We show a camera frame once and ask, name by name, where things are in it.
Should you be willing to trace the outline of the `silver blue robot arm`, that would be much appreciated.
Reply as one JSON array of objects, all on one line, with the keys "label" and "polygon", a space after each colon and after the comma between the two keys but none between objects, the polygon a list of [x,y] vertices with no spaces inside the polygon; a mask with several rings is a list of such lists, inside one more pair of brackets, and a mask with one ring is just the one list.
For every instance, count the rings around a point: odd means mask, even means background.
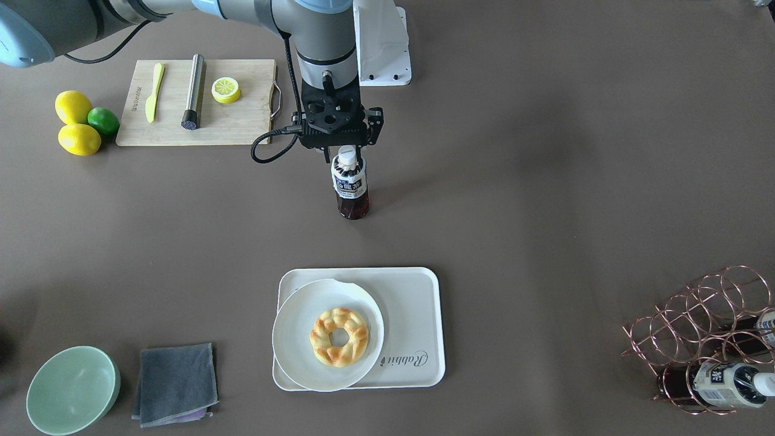
[{"label": "silver blue robot arm", "polygon": [[289,73],[300,69],[301,82],[291,81],[294,121],[259,136],[252,160],[263,162],[257,146],[274,136],[289,135],[326,160],[331,147],[354,147],[360,157],[363,147],[376,144],[384,113],[361,102],[352,1],[3,1],[2,63],[50,63],[125,28],[138,32],[188,12],[265,28],[282,39]]}]

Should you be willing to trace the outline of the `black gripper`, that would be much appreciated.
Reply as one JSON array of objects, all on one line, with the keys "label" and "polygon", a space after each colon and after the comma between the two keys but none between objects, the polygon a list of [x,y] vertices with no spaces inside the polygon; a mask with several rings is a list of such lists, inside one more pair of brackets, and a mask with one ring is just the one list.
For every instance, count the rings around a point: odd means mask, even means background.
[{"label": "black gripper", "polygon": [[303,111],[300,127],[294,134],[307,148],[326,147],[326,163],[337,157],[338,147],[354,145],[357,165],[364,165],[361,149],[376,144],[384,126],[384,111],[361,104],[360,82],[357,78],[332,93],[302,82],[294,96]]}]

